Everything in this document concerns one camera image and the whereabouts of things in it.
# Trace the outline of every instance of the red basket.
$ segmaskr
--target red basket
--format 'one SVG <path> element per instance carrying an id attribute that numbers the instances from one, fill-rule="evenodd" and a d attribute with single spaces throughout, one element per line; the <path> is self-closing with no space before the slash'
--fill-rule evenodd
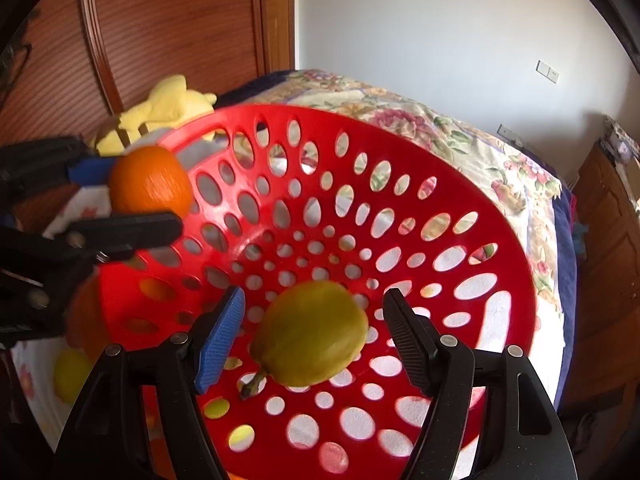
<path id="1" fill-rule="evenodd" d="M 225 468 L 249 480 L 398 478 L 428 401 L 401 370 L 382 319 L 383 292 L 398 286 L 418 314 L 469 346 L 516 344 L 528 353 L 535 296 L 518 239 L 454 168 L 343 116 L 238 106 L 186 124 L 160 145 L 184 160 L 194 146 L 225 138 L 229 146 L 189 170 L 195 204 L 182 238 L 102 268 L 113 339 L 127 349 L 157 345 L 229 283 L 241 285 L 247 311 L 230 353 L 237 359 L 198 400 L 223 413 L 205 420 Z M 264 309 L 286 286 L 311 279 L 342 283 L 366 308 L 361 355 L 326 383 L 290 390 L 269 380 L 238 400 L 238 382 L 257 370 L 247 347 Z M 481 416 L 476 402 L 465 445 Z"/>

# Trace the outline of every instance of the yellow plush toy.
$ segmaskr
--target yellow plush toy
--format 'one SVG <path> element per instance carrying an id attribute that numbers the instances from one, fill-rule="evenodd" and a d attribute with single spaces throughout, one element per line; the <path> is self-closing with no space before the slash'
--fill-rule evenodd
<path id="1" fill-rule="evenodd" d="M 215 94 L 187 90 L 184 76 L 173 75 L 156 84 L 146 101 L 123 112 L 118 129 L 126 132 L 130 142 L 135 142 L 141 136 L 142 126 L 147 132 L 156 128 L 177 128 L 197 116 L 211 112 L 215 102 Z M 111 130 L 98 140 L 95 147 L 104 156 L 119 155 L 124 150 L 116 130 Z"/>

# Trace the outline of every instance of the white wall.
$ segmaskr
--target white wall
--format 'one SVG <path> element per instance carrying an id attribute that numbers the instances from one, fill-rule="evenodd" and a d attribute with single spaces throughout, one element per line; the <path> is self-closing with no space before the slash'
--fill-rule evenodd
<path id="1" fill-rule="evenodd" d="M 640 76 L 588 0 L 298 0 L 298 62 L 383 86 L 488 132 L 502 123 L 561 174 L 602 130 L 640 134 Z M 539 59 L 560 73 L 536 72 Z"/>

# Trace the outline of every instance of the orange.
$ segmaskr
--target orange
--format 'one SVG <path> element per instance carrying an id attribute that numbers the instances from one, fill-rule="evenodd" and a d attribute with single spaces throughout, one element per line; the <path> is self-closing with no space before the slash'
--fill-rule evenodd
<path id="1" fill-rule="evenodd" d="M 111 208 L 116 213 L 153 213 L 171 209 L 189 213 L 193 190 L 175 155 L 160 146 L 144 146 L 122 156 L 109 176 Z"/>

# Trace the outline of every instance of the wooden headboard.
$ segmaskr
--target wooden headboard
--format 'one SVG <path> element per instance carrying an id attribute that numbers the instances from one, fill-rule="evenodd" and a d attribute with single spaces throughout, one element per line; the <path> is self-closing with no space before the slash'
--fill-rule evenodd
<path id="1" fill-rule="evenodd" d="M 264 73 L 260 0 L 40 0 L 32 51 L 0 110 L 0 144 L 83 137 L 167 75 L 223 93 Z M 60 189 L 17 209 L 26 230 L 69 199 Z"/>

